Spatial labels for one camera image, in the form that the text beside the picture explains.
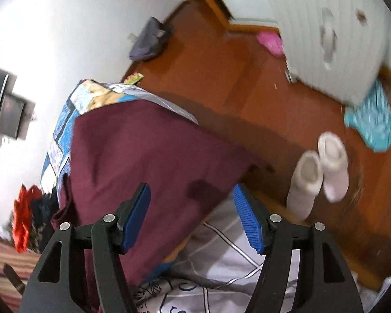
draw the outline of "blue rubber tip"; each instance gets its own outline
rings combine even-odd
[[[249,244],[258,254],[262,254],[265,246],[262,241],[261,225],[255,217],[255,214],[249,206],[248,199],[239,185],[236,185],[233,189],[233,201],[242,221],[242,226],[245,230]]]
[[[148,185],[145,185],[139,197],[136,199],[128,220],[123,226],[124,233],[122,250],[124,252],[127,252],[136,243],[143,220],[145,219],[146,212],[148,211],[149,204],[150,188]]]

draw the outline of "maroon garment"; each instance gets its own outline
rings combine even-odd
[[[146,182],[152,194],[148,213],[136,245],[120,256],[133,288],[255,164],[243,148],[157,104],[137,100],[108,105],[75,120],[71,175],[64,178],[61,210],[53,225],[94,223]],[[96,305],[91,253],[86,265],[90,299]]]

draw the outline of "silver screw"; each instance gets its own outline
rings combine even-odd
[[[272,222],[280,222],[282,220],[281,216],[278,214],[271,214],[269,218]]]
[[[61,231],[66,231],[69,227],[70,227],[70,223],[69,222],[63,222],[62,224],[59,225],[59,229]]]
[[[324,231],[324,229],[326,228],[325,225],[323,225],[321,222],[316,222],[314,224],[314,227],[316,228],[316,230],[318,231]]]
[[[104,221],[106,222],[112,222],[114,219],[115,219],[115,215],[114,214],[106,214],[103,218]]]

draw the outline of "brown floor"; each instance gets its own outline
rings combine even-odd
[[[200,125],[268,161],[249,187],[282,204],[300,155],[317,149],[322,132],[341,137],[349,155],[346,198],[330,204],[323,191],[309,221],[322,221],[368,269],[391,274],[391,148],[373,153],[343,124],[340,103],[289,85],[284,59],[251,34],[228,33],[203,5],[187,4],[172,19],[175,34],[157,59],[141,64],[141,86],[192,113]]]

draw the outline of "orange garment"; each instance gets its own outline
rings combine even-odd
[[[42,192],[36,186],[26,190],[22,185],[19,191],[19,198],[13,203],[13,240],[16,250],[21,253],[26,250],[29,243],[29,232],[32,226],[32,213],[30,211],[30,202],[42,196]]]

